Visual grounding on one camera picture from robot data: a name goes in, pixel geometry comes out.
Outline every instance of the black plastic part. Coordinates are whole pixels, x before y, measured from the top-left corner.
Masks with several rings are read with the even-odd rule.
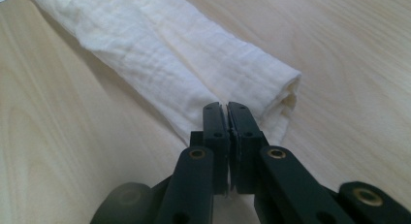
[[[266,146],[258,168],[285,223],[354,223],[287,149]]]
[[[151,189],[140,183],[115,188],[97,209],[91,224],[145,224],[152,200]]]
[[[147,204],[149,206],[149,209],[145,215],[144,222],[143,222],[144,224],[151,224],[154,222],[158,214],[157,212],[163,202],[164,195],[166,194],[167,187],[169,186],[171,179],[172,177],[169,176],[151,188],[151,194],[152,194],[151,203]]]
[[[260,181],[254,196],[254,209],[261,224],[283,224],[280,209],[272,199],[266,186]]]
[[[268,145],[251,111],[244,105],[230,102],[229,126],[232,135],[230,170],[232,188],[238,194],[254,194],[257,186],[255,158],[264,145]]]
[[[363,183],[344,183],[337,199],[357,223],[411,223],[411,213],[380,189]]]
[[[213,153],[208,148],[193,146],[182,151],[155,223],[211,223],[212,165]]]
[[[214,153],[214,194],[227,194],[230,137],[224,113],[218,102],[203,108],[203,146]]]

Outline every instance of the brass insert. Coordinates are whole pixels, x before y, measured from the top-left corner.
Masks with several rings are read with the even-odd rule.
[[[269,149],[267,154],[269,155],[269,157],[274,159],[283,159],[285,158],[285,156],[287,156],[286,153],[280,149]]]
[[[383,199],[373,191],[366,188],[355,188],[354,196],[364,204],[372,207],[380,207],[383,205]]]
[[[192,159],[202,159],[206,156],[206,152],[202,149],[193,149],[188,154]]]

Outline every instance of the wooden table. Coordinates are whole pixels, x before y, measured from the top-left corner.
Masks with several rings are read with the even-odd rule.
[[[324,185],[411,209],[411,0],[188,0],[302,71],[283,146]],[[173,172],[182,140],[30,0],[0,4],[0,223],[87,223],[125,181]],[[214,223],[258,223],[251,196]]]

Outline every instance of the folded towel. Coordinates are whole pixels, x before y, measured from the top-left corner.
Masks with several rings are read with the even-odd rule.
[[[246,105],[272,144],[285,134],[300,73],[239,40],[185,0],[34,0],[129,82],[188,143],[202,108]]]

